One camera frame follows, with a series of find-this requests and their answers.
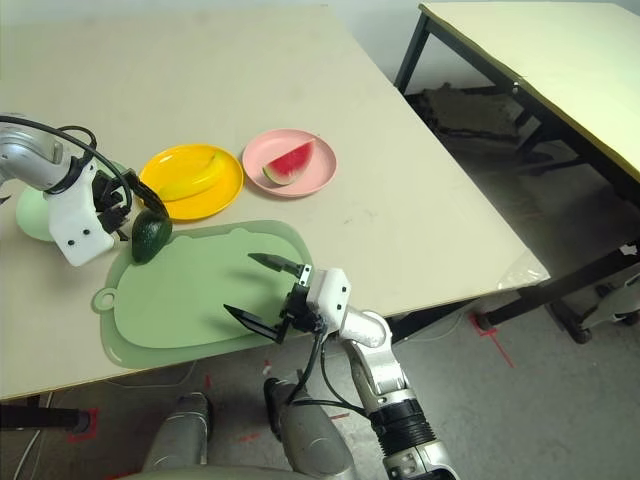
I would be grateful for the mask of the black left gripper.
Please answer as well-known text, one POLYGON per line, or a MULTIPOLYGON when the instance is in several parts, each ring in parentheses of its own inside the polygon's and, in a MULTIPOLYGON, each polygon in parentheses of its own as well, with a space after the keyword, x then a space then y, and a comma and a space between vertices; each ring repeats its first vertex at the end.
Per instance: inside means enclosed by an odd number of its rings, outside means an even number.
MULTIPOLYGON (((110 177, 99 170, 92 181, 93 201, 98 220, 108 233, 116 233, 119 238, 127 238, 121 228, 128 221, 130 209, 126 206, 126 198, 121 182, 116 177, 110 177)), ((140 178, 136 177, 132 183, 132 191, 142 201, 145 208, 155 215, 169 219, 169 213, 158 196, 140 178)))

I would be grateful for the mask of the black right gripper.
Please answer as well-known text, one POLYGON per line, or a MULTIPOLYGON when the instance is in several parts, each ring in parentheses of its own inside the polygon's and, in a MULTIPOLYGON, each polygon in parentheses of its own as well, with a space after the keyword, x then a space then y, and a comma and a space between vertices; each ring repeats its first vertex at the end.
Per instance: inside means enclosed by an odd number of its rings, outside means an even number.
MULTIPOLYGON (((325 326, 324 321, 307 303, 312 266, 309 264, 297 264, 280 255, 268 253, 248 253, 248 257, 271 270, 284 271, 295 278, 293 287, 286 295, 280 312, 281 327, 284 332, 287 332, 289 328, 293 328, 303 333, 321 333, 325 326)), ((283 341, 283 331, 279 327, 269 326, 260 317, 237 307, 228 304, 224 304, 223 307, 251 332, 263 336, 274 343, 280 344, 283 341)))

